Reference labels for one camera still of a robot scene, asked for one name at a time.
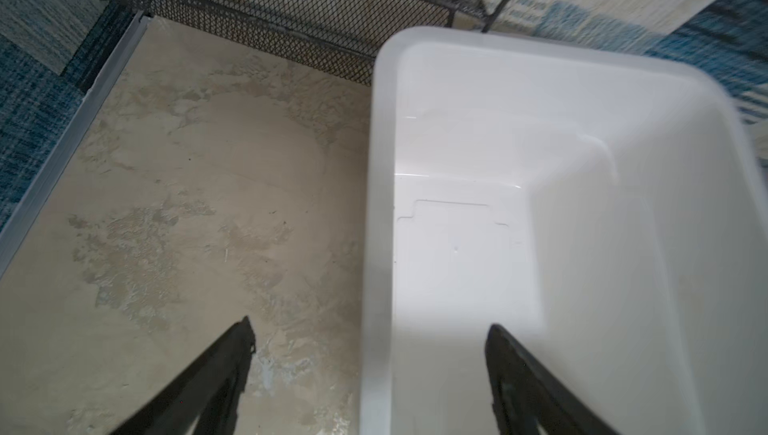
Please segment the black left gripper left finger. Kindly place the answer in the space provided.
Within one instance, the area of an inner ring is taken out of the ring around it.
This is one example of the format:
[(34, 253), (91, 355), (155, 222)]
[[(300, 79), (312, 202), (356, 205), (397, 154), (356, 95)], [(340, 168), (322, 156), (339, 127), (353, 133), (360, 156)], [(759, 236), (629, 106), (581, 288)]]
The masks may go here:
[(115, 428), (115, 434), (232, 434), (256, 337), (245, 317)]

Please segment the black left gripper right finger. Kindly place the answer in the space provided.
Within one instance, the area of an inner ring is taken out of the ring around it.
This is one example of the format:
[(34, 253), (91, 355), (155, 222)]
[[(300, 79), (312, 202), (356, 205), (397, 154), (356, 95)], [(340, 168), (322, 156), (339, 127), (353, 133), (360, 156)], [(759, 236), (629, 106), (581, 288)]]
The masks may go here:
[(502, 325), (490, 327), (484, 353), (501, 434), (615, 432)]

